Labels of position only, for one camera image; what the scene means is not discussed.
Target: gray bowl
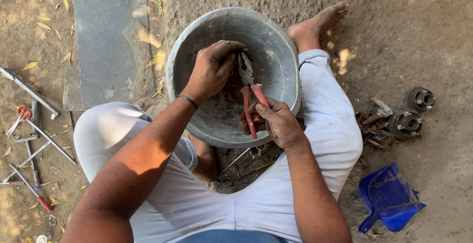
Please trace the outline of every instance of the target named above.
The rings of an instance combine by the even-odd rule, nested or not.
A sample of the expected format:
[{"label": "gray bowl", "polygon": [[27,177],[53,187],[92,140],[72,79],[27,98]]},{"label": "gray bowl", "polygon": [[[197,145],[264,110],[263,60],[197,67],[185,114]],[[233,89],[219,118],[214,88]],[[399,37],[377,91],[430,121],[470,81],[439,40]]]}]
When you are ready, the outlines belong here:
[{"label": "gray bowl", "polygon": [[[199,50],[219,40],[239,41],[249,49],[254,83],[263,84],[265,96],[287,103],[296,114],[301,101],[298,56],[294,43],[273,20],[250,9],[227,7],[211,11],[192,22],[169,54],[166,81],[171,101],[189,81]],[[243,87],[238,68],[219,94],[199,107],[187,125],[195,137],[222,148],[249,148],[271,141],[267,131],[258,138],[238,130],[236,116],[243,111]],[[251,100],[256,101],[254,94]]]}]

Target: hand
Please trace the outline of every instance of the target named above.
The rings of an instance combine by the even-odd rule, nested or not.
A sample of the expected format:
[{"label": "hand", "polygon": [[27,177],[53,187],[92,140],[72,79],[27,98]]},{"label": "hand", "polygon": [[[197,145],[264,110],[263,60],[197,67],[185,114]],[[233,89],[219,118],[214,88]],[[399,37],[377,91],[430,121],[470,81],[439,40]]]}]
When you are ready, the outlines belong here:
[{"label": "hand", "polygon": [[205,100],[220,92],[233,72],[235,54],[230,52],[243,48],[245,45],[240,42],[220,40],[201,49],[197,54],[189,83],[181,95],[201,105]]},{"label": "hand", "polygon": [[[264,107],[260,103],[253,103],[248,108],[248,112],[253,116],[256,131],[270,131],[269,122],[271,122],[276,137],[273,137],[271,132],[269,135],[286,152],[290,152],[308,143],[304,131],[302,131],[287,104],[270,97],[266,97],[266,100],[271,109]],[[246,121],[245,113],[240,114],[238,120]],[[243,134],[250,135],[248,122],[241,124],[239,129],[243,131]]]}]

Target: blue shirt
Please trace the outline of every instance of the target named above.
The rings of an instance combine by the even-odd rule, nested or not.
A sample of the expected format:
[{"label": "blue shirt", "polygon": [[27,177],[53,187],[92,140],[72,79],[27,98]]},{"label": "blue shirt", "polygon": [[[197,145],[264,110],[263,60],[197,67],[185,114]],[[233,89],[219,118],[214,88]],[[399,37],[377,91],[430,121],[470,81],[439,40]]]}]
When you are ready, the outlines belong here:
[{"label": "blue shirt", "polygon": [[215,229],[190,235],[179,243],[288,243],[287,240],[260,231]]}]

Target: man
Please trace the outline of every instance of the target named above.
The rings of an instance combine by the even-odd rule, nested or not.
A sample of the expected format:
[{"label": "man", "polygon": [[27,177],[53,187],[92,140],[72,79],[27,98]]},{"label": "man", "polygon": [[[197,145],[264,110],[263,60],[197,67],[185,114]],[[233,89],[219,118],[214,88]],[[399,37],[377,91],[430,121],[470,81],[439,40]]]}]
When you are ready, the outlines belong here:
[{"label": "man", "polygon": [[[189,100],[176,98],[155,120],[120,102],[86,111],[74,141],[91,185],[62,241],[352,242],[336,199],[361,154],[361,135],[319,43],[319,35],[336,26],[348,6],[339,2],[288,29],[300,52],[306,130],[283,102],[267,98],[271,109],[253,105],[265,119],[257,130],[269,129],[271,122],[273,140],[285,153],[242,191],[218,194],[199,182],[216,178],[212,149],[180,136],[194,104],[225,85],[232,51],[243,44],[219,41],[201,50],[181,93]],[[249,134],[246,122],[240,129]]]}]

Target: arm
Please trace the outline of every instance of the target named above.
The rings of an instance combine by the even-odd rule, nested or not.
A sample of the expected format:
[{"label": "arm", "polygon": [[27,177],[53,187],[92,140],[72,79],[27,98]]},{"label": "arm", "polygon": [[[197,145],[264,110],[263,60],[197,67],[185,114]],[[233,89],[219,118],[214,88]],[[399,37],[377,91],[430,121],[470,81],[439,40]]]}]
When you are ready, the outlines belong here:
[{"label": "arm", "polygon": [[[276,134],[271,138],[286,151],[292,191],[294,214],[303,242],[352,242],[350,228],[334,197],[323,179],[312,153],[309,140],[300,128],[287,104],[266,97],[271,109],[262,104],[252,105],[255,128],[270,131],[269,122]],[[249,135],[248,124],[240,126]]]},{"label": "arm", "polygon": [[[219,41],[199,51],[181,93],[201,105],[218,93],[232,71],[232,50],[245,46]],[[130,217],[156,186],[195,107],[178,97],[100,170],[80,199],[62,242],[133,242]]]}]

